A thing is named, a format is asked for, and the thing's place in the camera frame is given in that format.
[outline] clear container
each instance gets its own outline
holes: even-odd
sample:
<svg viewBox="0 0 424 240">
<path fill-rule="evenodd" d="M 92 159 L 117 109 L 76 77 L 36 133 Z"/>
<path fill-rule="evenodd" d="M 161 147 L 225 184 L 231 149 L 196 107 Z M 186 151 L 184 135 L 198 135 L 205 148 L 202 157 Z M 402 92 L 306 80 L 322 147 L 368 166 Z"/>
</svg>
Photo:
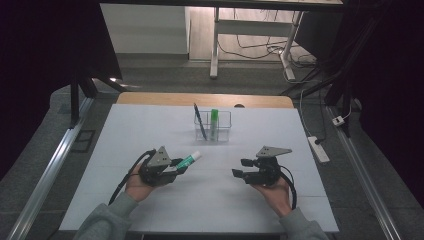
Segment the clear container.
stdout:
<svg viewBox="0 0 424 240">
<path fill-rule="evenodd" d="M 231 112 L 229 111 L 219 111 L 218 112 L 218 121 L 216 124 L 216 138 L 211 138 L 214 131 L 214 123 L 211 121 L 211 111 L 199 111 L 200 118 L 202 119 L 202 125 L 205 130 L 206 139 L 203 137 L 202 129 L 200 127 L 199 119 L 197 119 L 196 114 L 194 114 L 194 125 L 196 132 L 196 141 L 220 141 L 226 142 L 230 139 L 230 129 L 231 129 Z"/>
</svg>

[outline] green marker cap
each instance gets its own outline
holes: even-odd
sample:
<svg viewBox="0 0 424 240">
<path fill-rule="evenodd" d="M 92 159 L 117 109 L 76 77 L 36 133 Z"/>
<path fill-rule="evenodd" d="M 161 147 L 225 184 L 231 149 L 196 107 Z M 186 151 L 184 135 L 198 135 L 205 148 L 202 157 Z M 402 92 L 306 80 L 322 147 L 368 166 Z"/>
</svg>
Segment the green marker cap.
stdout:
<svg viewBox="0 0 424 240">
<path fill-rule="evenodd" d="M 212 109 L 211 121 L 218 121 L 218 109 Z"/>
</svg>

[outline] marker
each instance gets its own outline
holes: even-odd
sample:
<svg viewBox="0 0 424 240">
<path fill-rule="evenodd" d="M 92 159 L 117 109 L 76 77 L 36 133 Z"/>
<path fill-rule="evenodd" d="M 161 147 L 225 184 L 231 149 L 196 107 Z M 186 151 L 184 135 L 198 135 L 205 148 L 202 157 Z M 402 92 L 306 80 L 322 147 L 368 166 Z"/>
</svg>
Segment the marker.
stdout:
<svg viewBox="0 0 424 240">
<path fill-rule="evenodd" d="M 182 160 L 180 163 L 177 164 L 176 168 L 180 169 L 182 167 L 188 167 L 191 164 L 193 164 L 197 159 L 201 158 L 202 155 L 199 151 L 196 151 L 192 153 L 190 156 L 186 157 L 184 160 Z"/>
<path fill-rule="evenodd" d="M 206 132 L 205 132 L 205 129 L 203 128 L 202 119 L 200 118 L 199 109 L 197 108 L 196 103 L 194 104 L 194 112 L 196 113 L 197 120 L 200 123 L 200 130 L 202 131 L 203 138 L 205 138 L 205 140 L 208 140 L 206 138 Z"/>
<path fill-rule="evenodd" d="M 209 140 L 218 141 L 218 109 L 211 110 L 211 129 L 209 130 Z"/>
</svg>

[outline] finger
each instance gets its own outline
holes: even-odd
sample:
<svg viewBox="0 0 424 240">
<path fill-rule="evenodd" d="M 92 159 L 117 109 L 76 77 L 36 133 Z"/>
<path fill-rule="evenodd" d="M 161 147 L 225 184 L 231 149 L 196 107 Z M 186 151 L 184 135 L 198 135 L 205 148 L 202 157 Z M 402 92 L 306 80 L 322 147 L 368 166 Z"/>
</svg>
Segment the finger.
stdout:
<svg viewBox="0 0 424 240">
<path fill-rule="evenodd" d="M 137 164 L 137 166 L 135 166 L 135 168 L 132 171 L 132 173 L 138 173 L 140 171 L 140 167 L 141 167 L 141 164 Z"/>
</svg>

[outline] pen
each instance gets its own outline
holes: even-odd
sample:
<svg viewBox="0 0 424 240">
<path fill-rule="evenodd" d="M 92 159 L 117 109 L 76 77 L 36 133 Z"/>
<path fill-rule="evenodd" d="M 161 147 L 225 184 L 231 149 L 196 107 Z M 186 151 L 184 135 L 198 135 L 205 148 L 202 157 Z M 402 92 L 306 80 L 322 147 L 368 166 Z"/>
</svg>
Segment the pen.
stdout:
<svg viewBox="0 0 424 240">
<path fill-rule="evenodd" d="M 207 138 L 206 138 L 206 133 L 205 133 L 205 129 L 203 128 L 202 119 L 200 118 L 199 109 L 197 108 L 196 103 L 194 104 L 194 111 L 195 111 L 195 113 L 196 113 L 197 120 L 199 120 L 199 123 L 200 123 L 200 130 L 202 130 L 202 135 L 203 135 L 203 137 L 205 138 L 205 140 L 207 140 Z"/>
</svg>

